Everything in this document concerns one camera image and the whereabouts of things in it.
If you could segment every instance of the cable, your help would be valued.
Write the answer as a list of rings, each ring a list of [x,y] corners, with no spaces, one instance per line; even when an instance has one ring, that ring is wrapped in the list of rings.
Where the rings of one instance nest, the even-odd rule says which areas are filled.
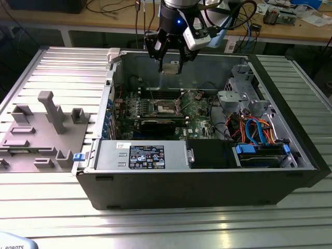
[[[119,99],[121,98],[121,95],[122,95],[122,86],[120,85],[120,95],[119,95],[119,98],[118,98],[117,102],[119,102]]]
[[[154,5],[154,9],[153,9],[153,15],[152,15],[152,18],[151,18],[151,20],[150,20],[150,23],[149,23],[149,27],[147,28],[147,33],[149,34],[150,33],[150,28],[151,28],[151,24],[152,24],[152,22],[153,22],[153,20],[154,20],[154,18],[155,18],[155,12],[156,12],[156,3],[155,3],[155,0],[153,0],[153,5]]]
[[[145,15],[145,0],[143,0],[143,22],[144,22],[144,36],[145,36],[145,17],[146,17],[146,15]]]
[[[217,5],[217,6],[219,6],[222,2],[223,2],[223,0],[220,0],[220,1],[218,2],[218,5]],[[208,21],[212,26],[214,26],[215,24],[211,21],[211,19],[210,19],[209,16],[208,16],[207,9],[204,10],[204,13],[205,13],[205,17],[206,17],[207,21]]]
[[[331,41],[332,41],[332,36],[322,51],[319,63],[317,63],[316,67],[314,67],[314,69],[311,71],[311,78],[315,78],[316,74],[320,71],[321,67],[323,66],[323,64],[325,62],[324,53],[325,53],[326,49],[328,48],[328,46],[330,45]],[[330,51],[327,53],[327,59],[330,57],[331,51],[332,51],[332,49],[330,49]]]
[[[247,51],[247,49],[248,49],[248,44],[249,44],[249,42],[250,42],[250,38],[251,38],[251,29],[250,29],[250,27],[249,27],[249,24],[248,23],[246,23],[247,24],[247,27],[248,27],[248,30],[249,30],[249,37],[248,37],[248,40],[247,40],[247,43],[245,44],[245,47],[244,47],[244,53]]]
[[[124,6],[124,7],[121,7],[121,8],[118,8],[118,9],[114,9],[114,10],[110,10],[110,11],[96,11],[96,10],[93,10],[93,9],[90,9],[90,8],[89,8],[89,5],[90,5],[92,2],[94,2],[94,1],[95,1],[95,0],[90,0],[90,1],[87,3],[87,5],[86,5],[86,9],[89,10],[89,11],[91,11],[91,12],[94,12],[94,13],[112,13],[112,12],[115,12],[115,11],[119,11],[119,10],[122,10],[122,9],[125,9],[125,8],[129,8],[129,7],[135,6],[134,4],[131,4],[131,5]]]
[[[199,85],[197,86],[197,90],[199,90],[200,87],[201,87],[204,83],[209,83],[209,84],[211,84],[216,90],[219,91],[219,89],[217,88],[216,84],[214,84],[212,81],[203,81],[201,84],[199,84]]]
[[[138,19],[139,19],[139,11],[137,10],[136,11],[136,18],[135,18],[135,36],[136,36],[136,47],[137,47],[137,49],[139,48],[139,38],[138,38],[138,35],[137,35],[137,22],[138,22]]]
[[[219,129],[216,127],[216,125],[217,125],[218,123],[213,124],[212,116],[211,116],[211,112],[212,112],[213,103],[214,103],[214,101],[216,100],[217,97],[218,97],[218,94],[217,94],[217,95],[214,97],[214,99],[212,100],[212,103],[211,103],[211,106],[210,106],[210,109],[209,109],[209,118],[210,118],[210,122],[211,122],[212,126],[216,129],[217,132],[219,132],[221,135],[223,135],[227,140],[231,140],[231,141],[233,141],[233,139],[232,139],[229,135],[225,134],[225,132],[222,132],[221,130],[219,130]]]
[[[234,26],[232,26],[232,27],[226,27],[226,25],[227,25],[227,23],[229,22],[229,20],[236,14],[236,12],[244,5],[244,4],[247,4],[247,3],[251,3],[251,4],[253,4],[254,5],[254,10],[253,10],[253,12],[250,14],[250,16],[246,19],[246,20],[244,20],[242,23],[240,23],[240,24],[236,24],[236,25],[234,25]],[[240,4],[238,4],[238,5],[236,5],[236,7],[231,11],[231,13],[229,14],[229,16],[228,16],[228,18],[226,19],[226,21],[225,22],[223,22],[223,24],[222,24],[222,26],[220,26],[219,27],[219,32],[221,31],[221,30],[233,30],[233,29],[235,29],[236,27],[239,27],[239,26],[241,26],[241,25],[243,25],[243,24],[245,24],[247,21],[249,21],[250,19],[251,19],[251,17],[253,17],[254,16],[254,14],[256,13],[256,10],[257,10],[257,4],[253,1],[253,0],[245,0],[245,1],[243,1],[243,2],[241,2]]]
[[[20,23],[18,23],[16,21],[16,19],[14,17],[12,17],[12,15],[8,12],[8,10],[5,8],[4,4],[2,3],[2,0],[0,0],[0,3],[1,3],[1,7],[4,9],[4,11],[7,13],[7,15],[21,28],[24,30],[24,32],[28,35],[28,37],[30,37],[30,39],[34,42],[34,44],[37,46],[37,47],[40,47],[39,43],[34,39],[32,38],[32,36],[22,27],[22,25]]]
[[[106,4],[106,5],[102,6],[102,4],[101,4],[101,0],[98,0],[100,11],[107,11],[107,10],[105,9],[105,7],[107,7],[107,6],[111,6],[111,5],[118,5],[118,4],[121,4],[123,1],[124,1],[124,0],[121,0],[121,1],[119,1],[119,2],[117,2],[117,3],[114,3],[114,4]],[[111,18],[113,18],[113,19],[116,19],[115,14],[117,14],[117,13],[116,13],[116,12],[112,12],[112,15],[111,15],[111,16],[108,15],[108,13],[101,13],[101,14],[103,14],[103,15],[106,16],[106,17],[111,17]]]
[[[251,118],[251,119],[249,119],[249,120],[247,121],[247,123],[245,124],[245,134],[246,134],[246,136],[248,137],[248,139],[249,139],[250,141],[252,141],[256,146],[258,146],[258,143],[257,143],[257,142],[256,142],[256,141],[250,136],[250,134],[249,134],[249,125],[250,125],[251,121],[255,121],[255,122],[256,122],[256,124],[257,124],[257,129],[258,129],[258,134],[259,134],[259,138],[260,138],[261,142],[262,142],[263,144],[265,144],[267,141],[266,141],[265,137],[263,136],[263,132],[262,132],[262,129],[261,129],[260,123],[259,123],[259,121],[258,121],[257,119]]]
[[[330,45],[331,41],[332,41],[332,36],[331,36],[330,40],[328,41],[328,43],[326,44],[326,46],[322,52],[322,55],[324,55],[324,53],[325,53],[326,49],[328,48],[328,45]]]

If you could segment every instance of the electronics on workbench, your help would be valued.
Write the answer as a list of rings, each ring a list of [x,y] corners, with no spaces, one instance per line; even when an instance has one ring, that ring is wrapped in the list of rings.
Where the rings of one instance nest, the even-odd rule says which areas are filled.
[[[108,54],[109,99],[73,169],[96,209],[276,204],[330,173],[308,160],[310,140],[257,57],[197,55],[166,75],[147,51]]]
[[[267,115],[273,111],[270,102],[258,99],[248,65],[237,65],[234,72],[250,94],[235,91],[236,77],[229,79],[223,91],[216,87],[213,91],[155,91],[138,76],[136,91],[115,85],[115,105],[110,110],[114,119],[104,139],[185,140],[187,149],[195,154],[195,161],[189,164],[192,169],[288,167],[289,140],[274,138],[276,132]],[[221,108],[219,115],[225,122],[212,122],[212,107]]]
[[[209,100],[200,90],[155,92],[138,88],[115,101],[116,139],[216,138]]]

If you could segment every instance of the slotted aluminum surface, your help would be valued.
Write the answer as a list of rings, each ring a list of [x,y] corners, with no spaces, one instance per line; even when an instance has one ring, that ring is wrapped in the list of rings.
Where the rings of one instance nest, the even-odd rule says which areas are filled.
[[[285,101],[329,166],[332,166],[332,107],[329,100],[285,57],[257,56]],[[259,85],[263,96],[264,89]]]
[[[55,53],[69,51],[63,48],[50,50]],[[104,50],[95,50],[94,54],[101,51]],[[42,63],[38,68],[41,65],[44,70],[50,70]],[[58,70],[62,70],[62,75],[74,74],[70,72],[72,68],[64,68],[62,63],[57,67],[61,67]],[[94,73],[105,71],[76,65],[75,70],[87,72],[83,69]],[[36,89],[36,86],[38,89],[61,89],[60,84],[49,80],[38,85],[39,82],[26,83],[29,88],[21,90],[23,96],[33,94],[27,90]],[[60,98],[67,94],[76,96],[76,93],[76,97],[87,98],[85,94],[94,98],[91,92],[100,90],[96,89],[99,83],[77,84],[81,88],[70,89],[73,92],[69,89],[58,91],[55,95]],[[84,108],[95,110],[95,114],[98,111],[94,105],[85,105]],[[35,110],[43,111],[40,106]],[[0,117],[2,122],[11,121],[10,115]],[[0,230],[32,238],[41,249],[331,248],[331,178],[332,175],[313,188],[298,189],[276,206],[98,211],[91,206],[71,173],[0,174]],[[211,191],[219,191],[222,195],[231,189]]]

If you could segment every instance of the blue release tab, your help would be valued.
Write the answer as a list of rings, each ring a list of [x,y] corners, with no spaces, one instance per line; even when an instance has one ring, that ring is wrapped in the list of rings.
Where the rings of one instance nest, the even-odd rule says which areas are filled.
[[[74,162],[83,162],[85,161],[85,153],[75,153],[73,157]]]
[[[291,152],[291,149],[289,148],[289,146],[287,144],[285,144],[283,147],[284,147],[286,154],[289,154]]]
[[[241,153],[254,154],[254,153],[256,153],[255,147],[251,144],[239,144],[236,147],[236,151],[237,151],[238,154],[241,154]]]

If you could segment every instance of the power supply label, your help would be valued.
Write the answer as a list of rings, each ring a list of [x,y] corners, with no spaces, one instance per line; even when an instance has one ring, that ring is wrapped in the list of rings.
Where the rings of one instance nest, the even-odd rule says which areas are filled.
[[[165,169],[164,146],[130,146],[129,168],[132,170]]]

